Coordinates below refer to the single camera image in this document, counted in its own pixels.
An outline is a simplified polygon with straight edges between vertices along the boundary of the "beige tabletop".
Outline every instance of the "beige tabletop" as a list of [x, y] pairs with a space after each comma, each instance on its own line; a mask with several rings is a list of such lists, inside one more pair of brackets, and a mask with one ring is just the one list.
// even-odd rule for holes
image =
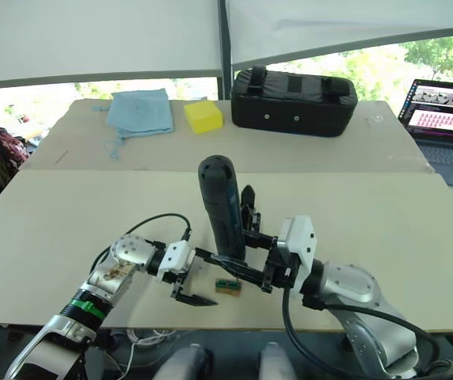
[[[356, 264], [384, 295], [424, 329], [453, 331], [453, 196], [429, 173], [238, 173], [251, 184], [262, 231], [310, 215], [317, 258]], [[195, 173], [23, 170], [0, 195], [0, 322], [42, 325], [87, 277], [93, 258], [138, 221], [180, 212], [191, 244], [214, 250]], [[182, 221], [162, 220], [138, 233], [175, 241]], [[265, 251], [249, 250], [255, 267]], [[179, 329], [280, 329], [281, 291], [245, 283], [239, 298], [214, 291], [220, 268], [196, 263], [188, 285], [219, 304], [193, 307], [170, 298], [171, 286], [138, 274], [104, 326]], [[291, 305], [297, 329], [338, 330], [328, 312]]]
[[112, 160], [105, 142], [115, 138], [105, 122], [110, 101], [75, 101], [22, 169], [159, 170], [194, 172], [210, 154], [224, 154], [239, 172], [432, 171], [413, 139], [384, 101], [361, 101], [345, 132], [334, 138], [258, 131], [232, 124], [230, 102], [217, 101], [223, 128], [193, 134], [183, 110], [172, 101], [175, 132], [127, 139]]

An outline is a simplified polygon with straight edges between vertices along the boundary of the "robotic arm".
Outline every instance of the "robotic arm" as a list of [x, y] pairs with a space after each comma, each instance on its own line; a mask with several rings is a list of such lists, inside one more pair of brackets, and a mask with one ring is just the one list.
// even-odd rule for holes
[[[317, 240], [309, 216], [286, 219], [278, 237], [258, 232], [261, 216], [254, 210], [253, 189], [246, 187], [239, 208], [230, 160], [223, 156], [206, 159], [200, 165], [199, 179], [219, 254], [192, 249], [186, 240], [166, 247], [139, 236], [124, 235], [112, 244], [107, 258], [93, 270], [71, 301], [13, 361], [6, 379], [86, 378], [84, 352], [136, 272], [145, 272], [173, 284], [171, 297], [179, 302], [193, 306], [215, 305], [206, 298], [182, 292], [195, 257], [222, 267], [263, 292], [270, 293], [273, 287], [291, 288], [294, 297], [303, 295], [305, 307], [317, 308], [317, 304], [330, 303], [362, 306], [402, 318], [383, 297], [375, 277], [368, 272], [352, 265], [323, 264], [314, 258]], [[244, 262], [246, 245], [268, 250], [263, 271]], [[367, 376], [416, 376], [419, 356], [413, 332], [362, 313], [331, 312], [344, 327]]]

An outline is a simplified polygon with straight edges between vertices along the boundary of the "green tree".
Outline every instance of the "green tree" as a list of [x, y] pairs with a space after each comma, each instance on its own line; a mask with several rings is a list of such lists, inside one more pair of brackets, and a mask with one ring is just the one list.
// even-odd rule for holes
[[402, 46], [407, 49], [406, 62], [431, 67], [432, 79], [453, 77], [453, 37], [407, 42]]

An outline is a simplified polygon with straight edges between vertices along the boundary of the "gray floor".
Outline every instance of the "gray floor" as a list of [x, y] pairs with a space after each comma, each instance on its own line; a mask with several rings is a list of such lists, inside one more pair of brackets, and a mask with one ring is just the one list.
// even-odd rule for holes
[[[31, 339], [31, 336], [31, 334], [25, 334], [20, 340], [12, 341], [9, 339], [9, 332], [0, 327], [0, 379], [12, 359]], [[353, 354], [341, 348], [341, 334], [302, 333], [300, 336], [309, 348], [329, 363], [352, 371], [358, 370]], [[125, 336], [116, 337], [119, 340], [119, 347], [110, 353], [123, 364], [128, 361], [130, 344]], [[334, 378], [310, 365], [293, 348], [284, 332], [193, 331], [178, 332], [175, 339], [160, 344], [156, 348], [136, 348], [133, 367], [126, 379], [151, 378], [172, 352], [191, 343], [198, 343], [214, 352], [211, 380], [256, 379], [258, 353], [269, 341], [275, 341], [285, 349], [299, 379], [330, 380]], [[442, 356], [453, 359], [453, 347], [443, 337], [440, 338], [440, 344]], [[419, 349], [421, 355], [427, 355], [428, 348], [425, 343]], [[120, 373], [114, 370], [113, 365], [104, 357], [102, 351], [97, 349], [89, 350], [87, 368], [90, 380], [111, 380], [120, 376]]]

